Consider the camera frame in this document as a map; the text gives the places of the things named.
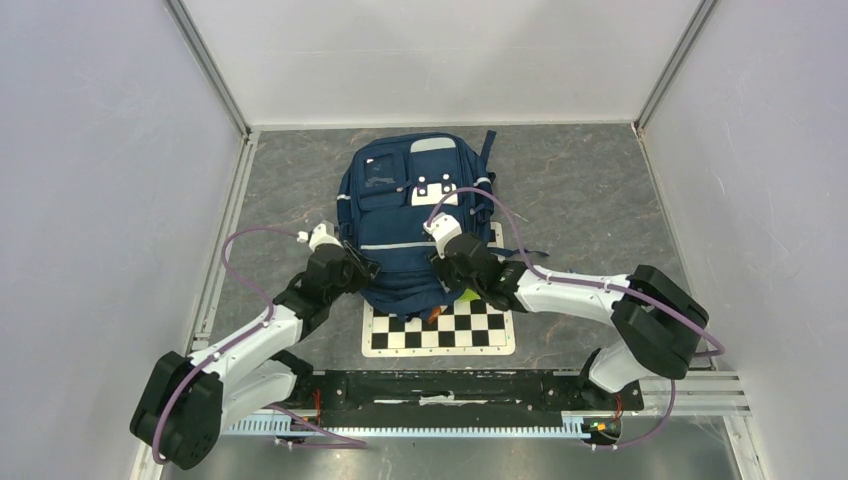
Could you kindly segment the navy blue backpack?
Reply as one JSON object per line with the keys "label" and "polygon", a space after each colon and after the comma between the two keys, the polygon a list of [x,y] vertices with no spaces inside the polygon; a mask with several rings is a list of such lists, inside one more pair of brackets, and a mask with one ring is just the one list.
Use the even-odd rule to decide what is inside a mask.
{"label": "navy blue backpack", "polygon": [[424,223],[438,206],[463,231],[490,241],[495,138],[488,131],[475,151],[449,133],[406,134],[373,140],[354,154],[336,198],[338,231],[379,266],[360,292],[376,311],[427,319],[460,298],[462,290],[445,286],[430,263],[436,247]]}

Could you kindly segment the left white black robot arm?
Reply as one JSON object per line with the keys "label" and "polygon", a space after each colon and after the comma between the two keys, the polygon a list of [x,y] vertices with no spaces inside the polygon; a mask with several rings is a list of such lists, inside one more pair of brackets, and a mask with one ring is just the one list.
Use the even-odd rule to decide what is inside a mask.
{"label": "left white black robot arm", "polygon": [[170,351],[156,361],[130,432],[151,447],[155,463],[187,470],[224,430],[255,411],[281,401],[306,405],[314,381],[280,360],[280,353],[314,332],[339,297],[364,289],[379,271],[347,242],[313,247],[304,270],[254,320],[204,350]]}

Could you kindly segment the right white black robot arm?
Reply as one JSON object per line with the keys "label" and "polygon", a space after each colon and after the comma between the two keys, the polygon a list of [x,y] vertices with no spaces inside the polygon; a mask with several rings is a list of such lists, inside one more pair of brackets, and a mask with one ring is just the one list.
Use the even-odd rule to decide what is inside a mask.
{"label": "right white black robot arm", "polygon": [[685,378],[708,323],[691,296],[649,265],[630,275],[558,272],[501,260],[471,233],[437,239],[431,262],[449,286],[470,289],[499,310],[561,313],[614,327],[618,341],[591,354],[577,382],[591,408],[643,377]]}

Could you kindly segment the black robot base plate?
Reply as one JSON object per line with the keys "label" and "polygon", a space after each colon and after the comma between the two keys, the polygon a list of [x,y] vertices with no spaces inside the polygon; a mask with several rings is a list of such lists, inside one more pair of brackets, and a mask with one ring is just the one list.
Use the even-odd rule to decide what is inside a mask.
{"label": "black robot base plate", "polygon": [[564,412],[645,407],[638,382],[606,393],[572,371],[325,370],[297,380],[280,406],[324,428],[555,427]]}

